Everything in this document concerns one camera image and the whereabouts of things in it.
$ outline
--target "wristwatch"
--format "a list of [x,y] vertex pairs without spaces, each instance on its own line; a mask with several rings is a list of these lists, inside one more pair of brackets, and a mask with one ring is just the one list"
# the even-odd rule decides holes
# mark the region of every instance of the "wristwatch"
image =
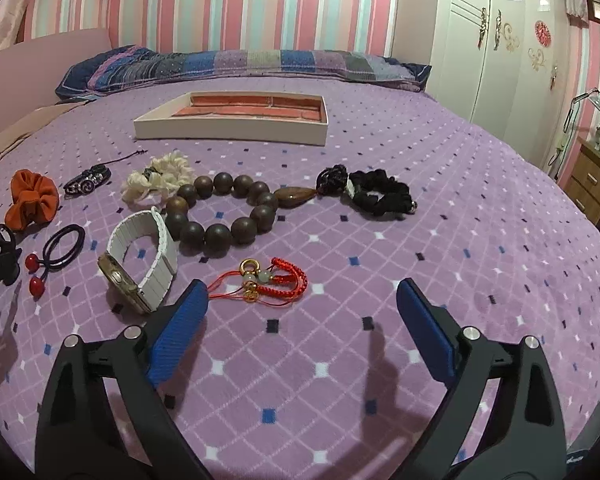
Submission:
[[[122,267],[129,245],[142,236],[158,235],[158,251],[149,271],[136,283]],[[107,250],[98,257],[98,266],[113,286],[140,314],[158,309],[178,270],[175,243],[155,207],[139,211],[120,222],[109,237]]]

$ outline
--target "watch face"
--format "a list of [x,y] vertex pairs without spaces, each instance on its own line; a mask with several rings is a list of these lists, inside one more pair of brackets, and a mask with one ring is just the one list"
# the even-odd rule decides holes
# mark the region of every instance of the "watch face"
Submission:
[[138,284],[128,275],[118,261],[105,252],[98,257],[98,266],[112,285],[122,293],[128,303],[140,314],[149,313],[151,310],[139,294]]

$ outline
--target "white wardrobe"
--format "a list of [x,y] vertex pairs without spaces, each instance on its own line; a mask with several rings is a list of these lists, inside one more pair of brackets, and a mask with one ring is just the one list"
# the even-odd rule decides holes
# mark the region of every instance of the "white wardrobe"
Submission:
[[568,26],[564,0],[398,0],[392,56],[431,64],[440,104],[540,166],[564,99]]

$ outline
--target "red floral decal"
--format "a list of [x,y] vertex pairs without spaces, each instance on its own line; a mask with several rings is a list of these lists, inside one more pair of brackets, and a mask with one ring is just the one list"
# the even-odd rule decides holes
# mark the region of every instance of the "red floral decal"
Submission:
[[549,32],[549,27],[546,26],[545,22],[536,22],[536,38],[545,48],[551,46],[551,32]]

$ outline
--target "metal bolt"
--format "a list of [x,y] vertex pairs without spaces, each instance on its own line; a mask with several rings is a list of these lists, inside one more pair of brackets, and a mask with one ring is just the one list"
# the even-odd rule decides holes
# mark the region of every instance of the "metal bolt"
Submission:
[[64,346],[66,346],[67,348],[73,348],[79,342],[80,342],[80,338],[75,334],[68,335],[67,337],[64,338]]
[[528,335],[525,337],[525,345],[527,345],[529,348],[538,348],[540,346],[540,342],[538,341],[537,337]]
[[464,337],[469,341],[480,339],[480,331],[475,326],[466,327],[464,330],[462,330],[462,335],[464,335]]
[[139,326],[133,325],[125,328],[125,337],[127,339],[137,339],[140,337],[142,329]]

